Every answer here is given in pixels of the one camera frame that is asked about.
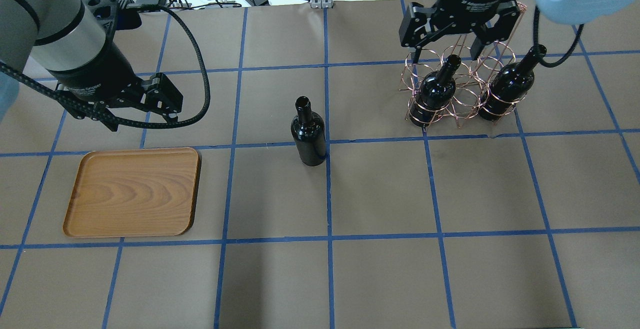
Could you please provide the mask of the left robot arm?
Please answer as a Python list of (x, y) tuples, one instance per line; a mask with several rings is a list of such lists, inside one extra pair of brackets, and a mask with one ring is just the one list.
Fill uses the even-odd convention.
[(166, 74), (143, 80), (114, 43), (118, 12), (117, 0), (1, 0), (2, 75), (110, 131), (189, 126)]

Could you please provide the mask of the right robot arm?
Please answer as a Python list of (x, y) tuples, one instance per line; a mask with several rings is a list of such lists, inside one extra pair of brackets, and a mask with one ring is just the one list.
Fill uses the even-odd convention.
[[(583, 26), (611, 15), (636, 0), (534, 0), (537, 11), (554, 23)], [(411, 2), (406, 7), (398, 38), (403, 47), (421, 51), (442, 37), (473, 33), (470, 55), (477, 60), (487, 45), (507, 40), (521, 10), (516, 0), (436, 0), (432, 7)]]

